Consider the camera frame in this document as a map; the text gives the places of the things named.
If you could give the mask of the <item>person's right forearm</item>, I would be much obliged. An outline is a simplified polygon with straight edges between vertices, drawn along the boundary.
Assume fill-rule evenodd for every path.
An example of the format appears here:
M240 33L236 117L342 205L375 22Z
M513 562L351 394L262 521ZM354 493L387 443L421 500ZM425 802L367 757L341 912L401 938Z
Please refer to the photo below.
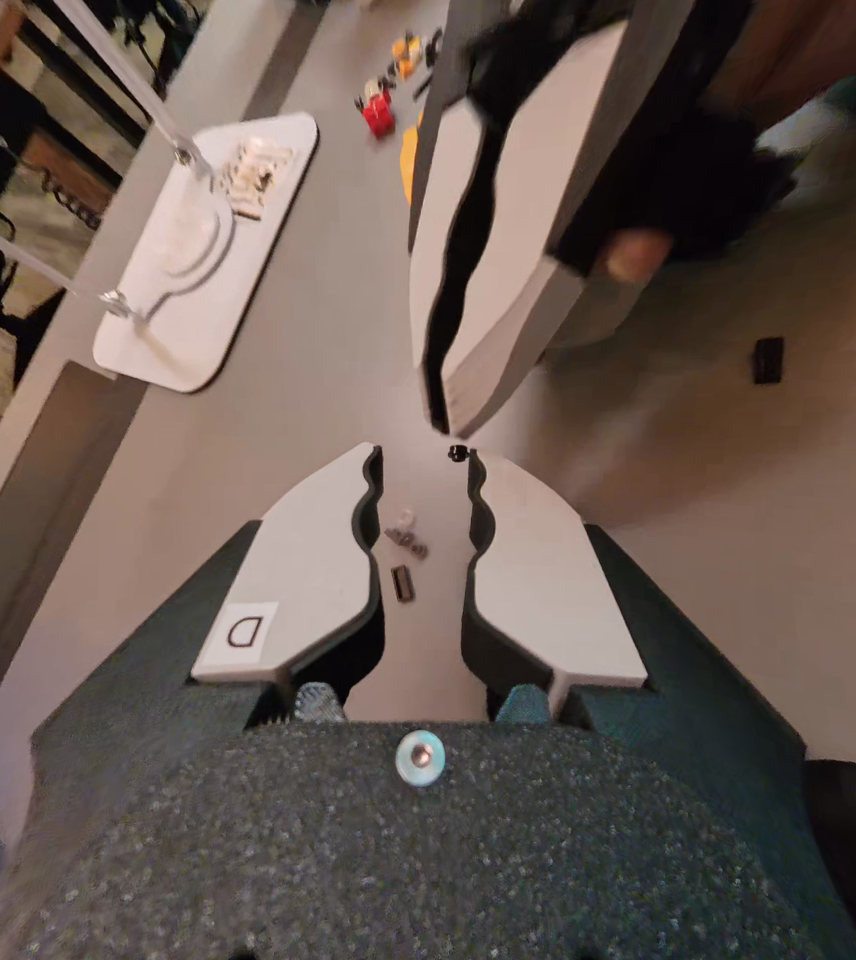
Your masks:
M720 258L794 190L802 155L760 146L758 128L743 112L698 105L678 134L669 261Z

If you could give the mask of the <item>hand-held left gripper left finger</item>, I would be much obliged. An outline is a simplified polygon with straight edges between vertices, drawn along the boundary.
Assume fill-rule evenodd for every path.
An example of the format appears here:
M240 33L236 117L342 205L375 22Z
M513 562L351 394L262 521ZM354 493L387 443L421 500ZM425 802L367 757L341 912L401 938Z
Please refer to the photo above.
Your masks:
M261 518L192 667L199 683L286 682L376 612L383 450L362 442Z

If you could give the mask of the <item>pile of small lego pieces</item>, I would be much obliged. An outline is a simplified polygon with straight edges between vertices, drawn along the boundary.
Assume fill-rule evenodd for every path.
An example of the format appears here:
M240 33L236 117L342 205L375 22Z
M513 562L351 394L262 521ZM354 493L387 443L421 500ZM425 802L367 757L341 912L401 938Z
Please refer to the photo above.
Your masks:
M429 72L433 71L441 52L443 36L442 28L435 29L428 36L421 36L411 30L405 31L392 43L386 76L406 82L421 66Z

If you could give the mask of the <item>white book stand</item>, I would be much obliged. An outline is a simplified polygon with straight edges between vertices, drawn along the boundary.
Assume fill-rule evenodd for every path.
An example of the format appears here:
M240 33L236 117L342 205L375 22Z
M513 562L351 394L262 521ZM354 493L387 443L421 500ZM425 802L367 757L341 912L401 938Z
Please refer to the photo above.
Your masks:
M122 278L110 291L69 278L0 235L0 252L104 308L93 346L104 369L192 394L218 374L318 143L314 117L296 112L184 132L84 2L57 7L120 77L170 144L174 164ZM216 190L237 144L265 138L298 151L284 182L253 222Z

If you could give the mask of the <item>person's right hand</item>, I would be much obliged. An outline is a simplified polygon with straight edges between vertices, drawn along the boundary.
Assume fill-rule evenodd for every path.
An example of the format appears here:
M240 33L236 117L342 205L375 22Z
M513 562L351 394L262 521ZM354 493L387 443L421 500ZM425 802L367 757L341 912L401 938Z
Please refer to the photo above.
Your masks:
M615 232L603 255L603 268L614 282L645 286L669 259L674 236L651 227Z

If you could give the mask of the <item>red lego minifigure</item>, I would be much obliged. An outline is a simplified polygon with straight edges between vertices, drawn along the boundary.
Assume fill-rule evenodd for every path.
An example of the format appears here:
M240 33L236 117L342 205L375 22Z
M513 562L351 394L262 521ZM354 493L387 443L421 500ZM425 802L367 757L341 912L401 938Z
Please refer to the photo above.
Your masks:
M394 132L395 115L392 108L392 90L395 82L386 75L370 78L362 93L355 98L355 106L362 115L371 135L381 140Z

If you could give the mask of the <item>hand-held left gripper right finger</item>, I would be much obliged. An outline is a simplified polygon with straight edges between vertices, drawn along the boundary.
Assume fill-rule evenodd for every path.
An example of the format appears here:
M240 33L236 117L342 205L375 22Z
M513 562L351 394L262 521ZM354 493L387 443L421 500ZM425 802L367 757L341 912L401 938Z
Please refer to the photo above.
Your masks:
M579 513L501 455L468 457L461 655L488 690L639 690L648 671Z

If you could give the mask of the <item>lego sticker sheet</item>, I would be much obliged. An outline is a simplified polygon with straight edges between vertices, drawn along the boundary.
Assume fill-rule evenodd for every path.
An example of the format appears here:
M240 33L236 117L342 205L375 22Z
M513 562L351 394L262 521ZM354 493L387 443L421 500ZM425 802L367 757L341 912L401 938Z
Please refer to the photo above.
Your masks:
M216 190L236 216L259 222L297 157L297 150L270 139L243 139L221 166Z

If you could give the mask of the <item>yellow lego car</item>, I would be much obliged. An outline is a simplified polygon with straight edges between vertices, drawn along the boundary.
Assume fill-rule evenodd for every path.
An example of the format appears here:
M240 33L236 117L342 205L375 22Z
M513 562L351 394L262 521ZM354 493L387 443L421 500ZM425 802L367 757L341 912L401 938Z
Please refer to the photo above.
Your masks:
M403 192L409 209L412 204L414 162L416 160L419 134L423 118L424 112L421 111L421 113L418 115L416 123L413 126L409 126L405 129L401 140L399 169Z

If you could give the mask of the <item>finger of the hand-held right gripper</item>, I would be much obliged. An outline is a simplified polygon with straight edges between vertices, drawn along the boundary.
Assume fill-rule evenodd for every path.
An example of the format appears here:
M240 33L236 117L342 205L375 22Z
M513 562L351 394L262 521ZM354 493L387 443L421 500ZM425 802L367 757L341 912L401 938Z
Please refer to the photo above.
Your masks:
M585 288L547 244L627 25L624 19L576 41L507 127L490 234L441 366L451 436L467 439L497 413Z
M475 373L459 377L471 352L500 317L485 298L469 302L468 286L480 266L494 219L494 174L503 137L490 132L470 98L440 115L419 219L410 252L409 318L411 366L426 421L444 436L471 436L479 427L468 412L483 388Z

